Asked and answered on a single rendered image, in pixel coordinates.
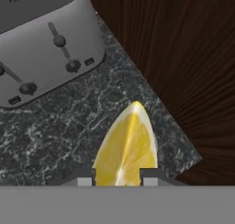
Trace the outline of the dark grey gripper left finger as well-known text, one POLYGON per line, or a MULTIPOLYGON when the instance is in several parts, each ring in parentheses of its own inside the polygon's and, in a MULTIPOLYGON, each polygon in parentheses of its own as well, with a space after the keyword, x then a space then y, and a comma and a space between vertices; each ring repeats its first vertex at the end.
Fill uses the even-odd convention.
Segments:
POLYGON ((93 169, 78 169, 75 170, 68 178, 66 178, 62 185, 64 186, 94 186, 95 185, 95 171, 93 169))

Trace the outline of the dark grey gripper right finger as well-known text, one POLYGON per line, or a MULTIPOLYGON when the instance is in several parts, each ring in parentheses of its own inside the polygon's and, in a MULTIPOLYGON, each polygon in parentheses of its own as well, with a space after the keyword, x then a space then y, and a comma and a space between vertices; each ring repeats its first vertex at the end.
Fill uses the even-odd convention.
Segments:
POLYGON ((185 186, 184 183, 178 182, 173 178, 168 178, 159 168, 141 168, 140 169, 141 186, 185 186))

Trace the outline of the yellow lemon wedge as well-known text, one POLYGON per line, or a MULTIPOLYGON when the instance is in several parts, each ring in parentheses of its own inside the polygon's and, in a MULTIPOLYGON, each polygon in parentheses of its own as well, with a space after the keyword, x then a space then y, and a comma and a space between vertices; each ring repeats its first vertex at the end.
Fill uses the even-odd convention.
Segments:
POLYGON ((140 186, 140 170, 158 167, 158 142, 143 104, 135 101, 116 118, 95 157, 97 186, 140 186))

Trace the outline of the grey toaster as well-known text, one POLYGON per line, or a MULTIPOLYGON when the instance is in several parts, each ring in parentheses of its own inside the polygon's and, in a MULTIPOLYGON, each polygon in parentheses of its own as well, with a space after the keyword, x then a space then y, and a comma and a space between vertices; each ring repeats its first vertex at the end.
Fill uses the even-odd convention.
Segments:
POLYGON ((89 73, 105 53, 91 0, 0 0, 0 107, 89 73))

